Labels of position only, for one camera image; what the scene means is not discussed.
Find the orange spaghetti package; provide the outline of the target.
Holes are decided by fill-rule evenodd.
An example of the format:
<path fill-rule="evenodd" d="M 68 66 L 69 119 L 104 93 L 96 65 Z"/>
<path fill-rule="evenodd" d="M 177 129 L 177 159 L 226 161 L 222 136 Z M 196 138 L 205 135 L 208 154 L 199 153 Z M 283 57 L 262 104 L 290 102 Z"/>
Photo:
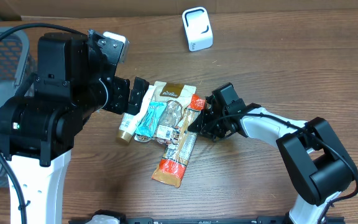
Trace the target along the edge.
<path fill-rule="evenodd" d="M 161 161 L 152 174 L 152 179 L 178 188 L 181 185 L 188 161 L 196 142 L 197 134 L 189 132 L 188 126 L 204 108 L 205 100 L 194 94 L 190 105 L 185 108 L 183 119 L 178 125 L 178 141 L 165 145 Z"/>

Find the beige brown snack pouch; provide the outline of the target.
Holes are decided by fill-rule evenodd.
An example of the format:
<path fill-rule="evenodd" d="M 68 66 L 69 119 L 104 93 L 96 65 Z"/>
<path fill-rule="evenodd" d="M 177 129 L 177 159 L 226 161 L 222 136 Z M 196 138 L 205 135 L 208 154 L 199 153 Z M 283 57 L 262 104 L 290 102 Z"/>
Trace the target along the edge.
<path fill-rule="evenodd" d="M 167 107 L 159 119 L 157 129 L 151 138 L 135 134 L 135 140 L 149 142 L 155 140 L 160 144 L 169 145 L 178 141 L 178 125 L 183 119 L 196 87 L 182 83 L 167 83 L 156 81 L 156 89 L 151 101 L 166 102 Z"/>

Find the white tube gold cap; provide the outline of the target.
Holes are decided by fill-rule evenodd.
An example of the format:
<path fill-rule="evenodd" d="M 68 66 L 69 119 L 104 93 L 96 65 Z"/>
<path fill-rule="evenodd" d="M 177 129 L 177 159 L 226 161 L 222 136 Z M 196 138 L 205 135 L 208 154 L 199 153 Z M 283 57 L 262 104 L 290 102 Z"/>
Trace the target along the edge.
<path fill-rule="evenodd" d="M 129 144 L 138 125 L 144 118 L 151 99 L 153 97 L 156 86 L 151 85 L 149 89 L 146 91 L 145 96 L 142 99 L 142 103 L 140 106 L 140 111 L 136 115 L 131 115 L 129 113 L 124 113 L 123 119 L 121 121 L 121 125 L 119 126 L 116 141 L 120 143 Z"/>

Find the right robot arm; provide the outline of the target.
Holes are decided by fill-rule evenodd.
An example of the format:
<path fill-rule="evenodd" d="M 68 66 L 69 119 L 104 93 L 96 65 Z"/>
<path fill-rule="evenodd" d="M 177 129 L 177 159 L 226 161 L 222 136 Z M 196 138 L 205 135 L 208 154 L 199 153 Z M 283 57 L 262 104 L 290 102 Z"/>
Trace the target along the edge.
<path fill-rule="evenodd" d="M 327 212 L 334 203 L 358 194 L 357 166 L 325 119 L 288 119 L 258 104 L 247 105 L 232 83 L 206 97 L 188 130 L 214 142 L 238 133 L 276 147 L 298 193 L 281 223 L 344 223 Z"/>

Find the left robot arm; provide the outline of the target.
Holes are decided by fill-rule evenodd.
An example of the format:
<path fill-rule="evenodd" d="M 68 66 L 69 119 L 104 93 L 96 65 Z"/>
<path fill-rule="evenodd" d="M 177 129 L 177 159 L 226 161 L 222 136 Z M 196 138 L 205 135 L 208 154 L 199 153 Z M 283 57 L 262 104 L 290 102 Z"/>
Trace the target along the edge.
<path fill-rule="evenodd" d="M 34 94 L 0 107 L 0 150 L 12 169 L 11 222 L 60 223 L 63 188 L 75 136 L 98 110 L 139 113 L 149 83 L 116 76 L 129 41 L 112 32 L 47 33 L 38 41 Z"/>

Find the teal snack packet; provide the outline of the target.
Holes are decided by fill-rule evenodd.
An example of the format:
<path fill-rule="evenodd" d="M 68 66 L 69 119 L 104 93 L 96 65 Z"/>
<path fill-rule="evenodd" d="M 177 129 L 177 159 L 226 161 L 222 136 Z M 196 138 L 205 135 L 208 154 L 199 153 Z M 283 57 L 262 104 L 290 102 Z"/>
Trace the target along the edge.
<path fill-rule="evenodd" d="M 157 129 L 159 119 L 165 111 L 166 107 L 166 102 L 151 101 L 149 107 L 147 108 L 147 112 L 138 125 L 135 133 L 137 135 L 151 138 Z"/>

